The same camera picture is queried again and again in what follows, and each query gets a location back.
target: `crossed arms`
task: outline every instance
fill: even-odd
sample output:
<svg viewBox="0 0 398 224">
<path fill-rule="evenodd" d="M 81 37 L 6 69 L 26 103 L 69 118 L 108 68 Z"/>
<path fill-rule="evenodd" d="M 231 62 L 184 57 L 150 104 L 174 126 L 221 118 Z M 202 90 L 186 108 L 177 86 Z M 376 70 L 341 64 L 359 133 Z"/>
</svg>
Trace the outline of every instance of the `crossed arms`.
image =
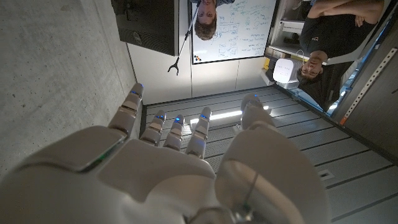
<svg viewBox="0 0 398 224">
<path fill-rule="evenodd" d="M 352 14 L 376 24 L 384 7 L 384 0 L 317 0 L 308 13 L 308 18 Z"/>
</svg>

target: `television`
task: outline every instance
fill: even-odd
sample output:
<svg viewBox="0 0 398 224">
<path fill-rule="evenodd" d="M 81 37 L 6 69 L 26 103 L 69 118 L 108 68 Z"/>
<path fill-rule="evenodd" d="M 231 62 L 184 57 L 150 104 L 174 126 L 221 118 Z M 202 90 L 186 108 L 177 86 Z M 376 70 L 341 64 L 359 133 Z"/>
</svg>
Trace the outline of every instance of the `television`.
<svg viewBox="0 0 398 224">
<path fill-rule="evenodd" d="M 120 40 L 178 55 L 179 0 L 111 0 Z"/>
</svg>

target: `hand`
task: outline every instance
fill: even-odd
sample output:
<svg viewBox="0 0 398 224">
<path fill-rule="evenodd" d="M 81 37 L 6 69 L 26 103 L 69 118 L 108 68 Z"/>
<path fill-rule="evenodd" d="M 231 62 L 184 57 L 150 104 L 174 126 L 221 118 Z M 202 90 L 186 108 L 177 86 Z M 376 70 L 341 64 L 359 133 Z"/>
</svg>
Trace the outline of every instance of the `hand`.
<svg viewBox="0 0 398 224">
<path fill-rule="evenodd" d="M 363 21 L 365 21 L 365 18 L 362 16 L 355 16 L 355 25 L 357 27 L 361 27 L 363 25 Z"/>
</svg>

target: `man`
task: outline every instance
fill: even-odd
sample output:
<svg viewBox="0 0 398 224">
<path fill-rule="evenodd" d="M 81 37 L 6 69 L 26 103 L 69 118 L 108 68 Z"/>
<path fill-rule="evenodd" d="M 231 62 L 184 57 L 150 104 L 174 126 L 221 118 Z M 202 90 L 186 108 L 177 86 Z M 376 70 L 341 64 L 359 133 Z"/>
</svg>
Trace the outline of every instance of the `man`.
<svg viewBox="0 0 398 224">
<path fill-rule="evenodd" d="M 217 27 L 216 7 L 223 4 L 234 3 L 235 0 L 201 0 L 198 9 L 197 20 L 195 22 L 195 33 L 202 40 L 213 38 Z"/>
<path fill-rule="evenodd" d="M 298 80 L 314 79 L 323 73 L 322 62 L 357 49 L 377 24 L 383 7 L 383 0 L 317 0 L 300 36 L 310 59 L 297 71 Z"/>
</svg>

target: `reacher grabber tool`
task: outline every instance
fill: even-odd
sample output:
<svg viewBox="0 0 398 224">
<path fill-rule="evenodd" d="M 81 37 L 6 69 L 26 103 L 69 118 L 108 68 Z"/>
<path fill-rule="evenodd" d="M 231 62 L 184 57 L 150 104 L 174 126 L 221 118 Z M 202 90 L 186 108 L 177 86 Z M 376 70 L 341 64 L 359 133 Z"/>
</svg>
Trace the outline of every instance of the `reacher grabber tool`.
<svg viewBox="0 0 398 224">
<path fill-rule="evenodd" d="M 193 24 L 193 20 L 195 19 L 195 16 L 196 16 L 197 13 L 198 13 L 198 9 L 199 9 L 200 3 L 201 3 L 201 1 L 199 1 L 198 4 L 197 4 L 197 9 L 196 9 L 196 11 L 195 11 L 195 14 L 194 14 L 193 17 L 192 17 L 191 24 L 190 24 L 189 27 L 188 27 L 188 31 L 187 31 L 187 33 L 185 34 L 185 39 L 184 39 L 184 42 L 182 43 L 181 50 L 180 50 L 180 52 L 178 53 L 177 60 L 175 61 L 175 63 L 174 63 L 172 66 L 170 66 L 169 70 L 167 71 L 167 72 L 169 72 L 170 69 L 176 68 L 176 69 L 177 69 L 177 76 L 178 76 L 178 61 L 180 60 L 180 55 L 181 55 L 182 49 L 184 49 L 185 43 L 186 43 L 186 41 L 187 41 L 187 39 L 188 39 L 188 36 L 189 36 L 189 32 L 191 31 L 192 24 Z"/>
</svg>

